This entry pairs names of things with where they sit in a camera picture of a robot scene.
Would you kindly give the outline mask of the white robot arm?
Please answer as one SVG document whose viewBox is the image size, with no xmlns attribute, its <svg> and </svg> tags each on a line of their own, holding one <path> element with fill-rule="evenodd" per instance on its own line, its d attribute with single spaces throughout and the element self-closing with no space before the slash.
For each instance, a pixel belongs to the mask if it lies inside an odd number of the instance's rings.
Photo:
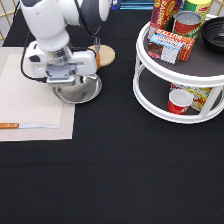
<svg viewBox="0 0 224 224">
<path fill-rule="evenodd" d="M 94 52 L 74 52 L 67 25 L 99 30 L 107 20 L 112 0 L 20 0 L 21 9 L 35 40 L 26 58 L 33 76 L 67 80 L 71 75 L 92 75 L 97 71 Z"/>
</svg>

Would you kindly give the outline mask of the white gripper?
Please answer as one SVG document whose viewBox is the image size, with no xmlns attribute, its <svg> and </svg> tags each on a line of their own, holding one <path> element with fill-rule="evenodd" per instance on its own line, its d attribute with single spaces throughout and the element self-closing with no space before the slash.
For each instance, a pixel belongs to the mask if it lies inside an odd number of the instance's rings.
<svg viewBox="0 0 224 224">
<path fill-rule="evenodd" d="M 97 71 L 95 53 L 91 49 L 74 49 L 69 45 L 58 51 L 45 52 L 40 49 L 36 41 L 33 41 L 26 50 L 25 58 L 36 78 L 47 77 L 46 67 L 48 65 L 75 64 L 76 75 L 91 75 Z"/>
</svg>

